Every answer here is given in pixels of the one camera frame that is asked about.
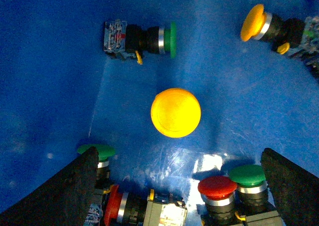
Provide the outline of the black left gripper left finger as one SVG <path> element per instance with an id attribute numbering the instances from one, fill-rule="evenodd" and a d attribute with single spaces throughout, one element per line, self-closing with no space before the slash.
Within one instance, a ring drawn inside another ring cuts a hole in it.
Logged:
<path id="1" fill-rule="evenodd" d="M 2 226 L 82 226 L 94 198 L 95 147 L 0 215 Z"/>

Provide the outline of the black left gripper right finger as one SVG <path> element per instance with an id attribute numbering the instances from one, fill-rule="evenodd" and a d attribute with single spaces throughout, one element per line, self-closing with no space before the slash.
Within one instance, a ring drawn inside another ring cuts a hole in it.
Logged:
<path id="1" fill-rule="evenodd" d="M 265 148 L 261 165 L 275 207 L 287 226 L 319 224 L 319 179 L 271 148 Z"/>

